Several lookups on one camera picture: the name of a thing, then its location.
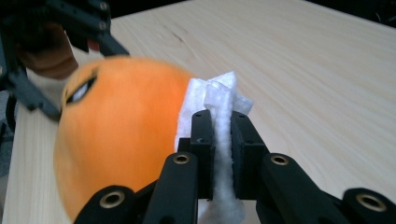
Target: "wooden table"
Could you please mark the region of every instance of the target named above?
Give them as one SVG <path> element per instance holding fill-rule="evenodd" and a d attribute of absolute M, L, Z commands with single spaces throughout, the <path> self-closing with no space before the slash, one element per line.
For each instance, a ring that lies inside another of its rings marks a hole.
<path fill-rule="evenodd" d="M 234 70 L 271 151 L 336 197 L 366 187 L 396 202 L 396 30 L 299 0 L 196 0 L 116 19 L 112 33 L 132 55 L 201 78 Z M 59 101 L 63 82 L 32 79 Z M 20 107 L 4 223 L 69 223 L 52 171 L 56 130 Z M 252 205 L 246 223 L 258 222 Z"/>

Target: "plush toy eye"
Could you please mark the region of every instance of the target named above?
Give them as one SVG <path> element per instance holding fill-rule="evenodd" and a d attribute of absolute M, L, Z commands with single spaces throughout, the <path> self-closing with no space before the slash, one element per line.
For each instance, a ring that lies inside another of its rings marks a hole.
<path fill-rule="evenodd" d="M 90 90 L 92 87 L 93 83 L 96 81 L 96 76 L 91 77 L 88 79 L 84 84 L 82 84 L 78 89 L 70 95 L 70 97 L 67 99 L 66 103 L 75 103 L 84 97 L 87 92 Z"/>

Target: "wood grain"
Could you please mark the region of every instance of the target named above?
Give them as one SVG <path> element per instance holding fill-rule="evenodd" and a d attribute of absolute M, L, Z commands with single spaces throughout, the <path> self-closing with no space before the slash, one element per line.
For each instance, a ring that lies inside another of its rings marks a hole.
<path fill-rule="evenodd" d="M 201 78 L 234 70 L 270 151 L 336 197 L 365 187 L 396 202 L 394 29 L 298 0 L 196 0 L 116 19 L 112 33 L 133 56 Z M 32 78 L 59 101 L 62 82 Z M 69 223 L 52 171 L 56 129 L 20 107 L 4 223 Z M 257 223 L 251 205 L 245 222 Z"/>

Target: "white cotton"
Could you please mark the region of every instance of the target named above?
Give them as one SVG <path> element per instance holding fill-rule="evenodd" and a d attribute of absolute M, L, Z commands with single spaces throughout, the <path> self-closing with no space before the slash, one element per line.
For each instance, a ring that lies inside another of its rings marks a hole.
<path fill-rule="evenodd" d="M 199 202 L 199 223 L 239 224 L 245 217 L 245 208 L 235 199 L 233 191 L 233 160 L 231 152 L 231 115 L 234 111 L 248 114 L 253 102 L 236 92 L 234 72 L 208 81 L 193 78 L 187 88 L 180 110 L 175 148 L 180 137 L 191 137 L 191 116 L 208 109 L 214 128 L 213 201 Z"/>

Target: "orange plush toy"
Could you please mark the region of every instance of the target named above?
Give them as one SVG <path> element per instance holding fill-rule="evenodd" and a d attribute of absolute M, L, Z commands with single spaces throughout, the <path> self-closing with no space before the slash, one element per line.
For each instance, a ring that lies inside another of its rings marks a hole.
<path fill-rule="evenodd" d="M 54 168 L 71 220 L 100 189 L 119 185 L 137 192 L 158 179 L 175 151 L 191 78 L 169 63 L 126 56 L 86 64 L 70 77 Z"/>

